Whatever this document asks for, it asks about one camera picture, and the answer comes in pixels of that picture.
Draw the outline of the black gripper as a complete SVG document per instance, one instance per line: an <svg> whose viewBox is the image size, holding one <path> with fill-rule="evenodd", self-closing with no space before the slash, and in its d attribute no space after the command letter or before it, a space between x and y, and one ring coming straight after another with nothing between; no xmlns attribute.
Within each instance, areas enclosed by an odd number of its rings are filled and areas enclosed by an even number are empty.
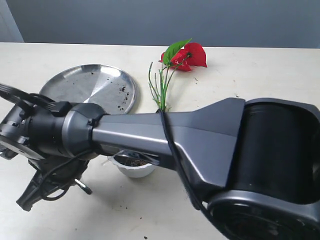
<svg viewBox="0 0 320 240"><path fill-rule="evenodd" d="M35 203L58 190L62 190L59 198L65 195L71 186L76 185L75 179L81 180L89 161L79 157L53 156L43 160L28 159L28 163L36 172L16 201L26 212L29 212Z"/></svg>

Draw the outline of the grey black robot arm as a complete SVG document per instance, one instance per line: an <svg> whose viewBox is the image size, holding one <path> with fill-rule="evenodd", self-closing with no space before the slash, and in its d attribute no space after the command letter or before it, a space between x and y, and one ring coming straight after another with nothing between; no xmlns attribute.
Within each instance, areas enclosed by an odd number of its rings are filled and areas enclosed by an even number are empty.
<svg viewBox="0 0 320 240"><path fill-rule="evenodd" d="M110 115L94 103L15 105L3 157L36 173L20 207L66 190L97 155L179 173L193 206L230 240L320 237L320 111L275 98L226 98L190 112Z"/></svg>

